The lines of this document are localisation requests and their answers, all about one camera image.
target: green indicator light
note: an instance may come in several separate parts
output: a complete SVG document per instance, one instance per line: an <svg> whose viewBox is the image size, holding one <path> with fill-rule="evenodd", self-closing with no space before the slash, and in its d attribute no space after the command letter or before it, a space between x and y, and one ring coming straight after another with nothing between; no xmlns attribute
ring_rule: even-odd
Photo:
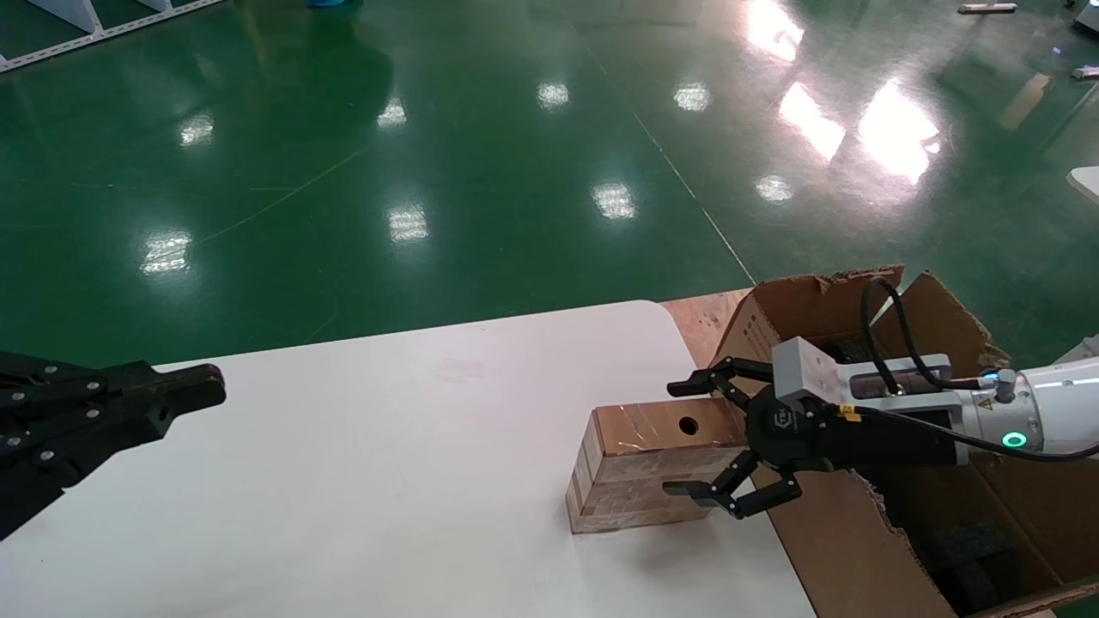
<svg viewBox="0 0 1099 618"><path fill-rule="evenodd" d="M1003 445L1011 446L1012 449L1018 449L1026 443L1026 437L1018 431L1010 431L1003 434Z"/></svg>

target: green epoxy floor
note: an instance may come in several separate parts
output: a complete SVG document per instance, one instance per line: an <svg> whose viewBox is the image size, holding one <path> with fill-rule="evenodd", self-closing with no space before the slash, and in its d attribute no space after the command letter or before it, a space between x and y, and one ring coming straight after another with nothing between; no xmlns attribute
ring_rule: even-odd
<svg viewBox="0 0 1099 618"><path fill-rule="evenodd" d="M302 4L0 75L4 349L180 361L893 262L1020 366L1099 332L1065 181L1099 43L1059 2Z"/></svg>

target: hole in wooden block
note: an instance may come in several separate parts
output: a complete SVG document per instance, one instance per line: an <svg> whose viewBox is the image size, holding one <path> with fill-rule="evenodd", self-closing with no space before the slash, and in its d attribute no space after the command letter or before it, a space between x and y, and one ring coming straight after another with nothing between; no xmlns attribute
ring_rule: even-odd
<svg viewBox="0 0 1099 618"><path fill-rule="evenodd" d="M679 419L679 431L682 431L687 435L695 435L698 433L698 421L690 417Z"/></svg>

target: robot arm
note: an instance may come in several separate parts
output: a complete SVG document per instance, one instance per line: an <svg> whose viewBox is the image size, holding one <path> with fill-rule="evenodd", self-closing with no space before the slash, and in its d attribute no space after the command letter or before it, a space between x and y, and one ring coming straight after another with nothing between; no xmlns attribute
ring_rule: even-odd
<svg viewBox="0 0 1099 618"><path fill-rule="evenodd" d="M213 365L160 374L143 362L90 369L0 353L0 540L114 453L224 400Z"/></svg>
<svg viewBox="0 0 1099 618"><path fill-rule="evenodd" d="M1040 462L1099 454L1099 358L952 382L945 355L915 353L900 299L884 286L909 358L884 361L868 344L873 363L843 365L795 338L774 347L771 364L724 358L669 384L673 397L730 399L745 413L748 448L713 482L665 483L665 492L740 519L799 497L797 472L964 465L974 450ZM869 339L865 310L863 322ZM750 397L734 377L770 384ZM733 498L759 464L780 481Z"/></svg>

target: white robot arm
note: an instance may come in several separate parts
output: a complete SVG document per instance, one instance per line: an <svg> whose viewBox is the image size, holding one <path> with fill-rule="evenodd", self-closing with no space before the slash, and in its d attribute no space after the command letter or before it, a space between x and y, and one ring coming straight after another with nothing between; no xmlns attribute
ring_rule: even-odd
<svg viewBox="0 0 1099 618"><path fill-rule="evenodd" d="M728 357L669 384L674 397L730 399L745 413L748 448L712 482L668 482L665 492L740 519L799 497L798 472L963 465L975 450L1051 463L1099 454L1099 358L951 379L945 354L917 352L897 290L870 282L892 297L909 357L877 351L867 286L861 321L870 363L840 364L795 338L771 350L771 363ZM770 385L750 397L735 377ZM733 498L759 464L780 481Z"/></svg>

